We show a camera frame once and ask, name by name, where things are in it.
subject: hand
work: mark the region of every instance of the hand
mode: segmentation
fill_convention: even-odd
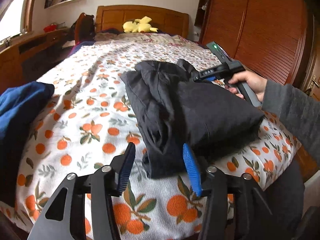
[[[264,92],[266,90],[267,79],[257,75],[251,71],[243,71],[233,75],[233,77],[229,80],[229,84],[236,84],[239,81],[246,81],[248,86],[256,93],[257,98],[260,102],[263,101]],[[230,88],[226,86],[229,91],[233,94],[236,94],[238,97],[243,98],[243,95],[238,94],[238,90],[236,88]]]

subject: trigger handle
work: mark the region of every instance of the trigger handle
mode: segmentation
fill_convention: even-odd
[[[257,98],[257,95],[253,90],[249,87],[247,82],[239,82],[237,83],[238,90],[241,94],[243,94],[244,99],[251,103],[254,107],[262,106],[260,101]]]

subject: yellow plush toy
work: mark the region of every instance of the yellow plush toy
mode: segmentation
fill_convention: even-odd
[[[157,32],[157,28],[151,27],[149,22],[152,19],[145,16],[142,19],[135,19],[134,22],[125,22],[123,24],[123,29],[125,33],[148,33],[148,32]]]

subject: wooden wardrobe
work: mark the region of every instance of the wooden wardrobe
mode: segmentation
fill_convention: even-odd
[[[300,87],[313,39],[303,0],[206,0],[205,13],[201,2],[201,44],[215,41],[263,77]]]

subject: wooden bed frame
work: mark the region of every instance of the wooden bed frame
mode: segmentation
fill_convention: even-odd
[[[96,16],[96,32],[108,28],[122,30],[122,25],[126,21],[141,19],[144,16],[152,19],[150,23],[152,27],[165,33],[178,34],[184,38],[188,36],[188,14],[145,5],[99,6]]]

